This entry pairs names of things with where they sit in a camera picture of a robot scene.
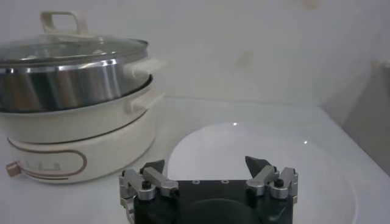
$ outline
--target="lid handle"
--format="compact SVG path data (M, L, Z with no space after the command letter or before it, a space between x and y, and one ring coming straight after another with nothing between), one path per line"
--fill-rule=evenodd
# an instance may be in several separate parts
M60 30L54 26L53 15L69 15L76 21L76 30ZM43 30L46 34L64 35L71 37L90 37L88 35L87 21L84 14L76 11L64 11L64 12L41 12L41 22Z

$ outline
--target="white wall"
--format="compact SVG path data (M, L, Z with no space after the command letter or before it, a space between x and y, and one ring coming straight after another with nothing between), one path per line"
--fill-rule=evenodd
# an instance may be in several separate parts
M94 33L150 41L169 95L322 105L342 124L380 56L388 0L0 0L0 41L42 10L86 10Z

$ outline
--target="cooker base handle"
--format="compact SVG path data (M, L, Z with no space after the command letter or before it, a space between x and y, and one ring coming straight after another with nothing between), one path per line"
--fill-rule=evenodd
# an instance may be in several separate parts
M128 109L131 113L136 113L137 111L144 111L150 109L154 104L156 104L161 98L163 98L165 93L158 91L156 89L151 89L142 96L131 100L128 103Z

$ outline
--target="stainless steel pot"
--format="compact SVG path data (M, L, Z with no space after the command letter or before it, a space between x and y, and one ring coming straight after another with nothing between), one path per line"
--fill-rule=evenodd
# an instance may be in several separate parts
M77 30L58 30L53 15L70 15ZM147 58L148 43L87 32L76 12L43 12L45 31L0 46L0 111L39 113L79 108L148 86L162 64Z

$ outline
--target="cream pot handle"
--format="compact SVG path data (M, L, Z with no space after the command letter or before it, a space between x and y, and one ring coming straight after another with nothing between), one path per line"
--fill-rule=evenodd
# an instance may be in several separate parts
M54 15L69 15L74 18L76 21L76 30L60 30L54 26L53 16ZM69 36L69 37L93 37L88 34L87 21L83 13L76 11L64 11L64 12L52 12L45 11L41 12L41 22L45 34L50 35L60 35L60 36Z
M130 100L127 104L128 111L135 113L137 111L144 111L151 108L155 103L157 103L161 98L165 96L165 93L158 91L156 89L151 89L147 93L143 94L136 99Z
M145 75L153 74L166 65L167 63L155 58L147 58L126 64L123 67L123 73L129 79L137 79Z

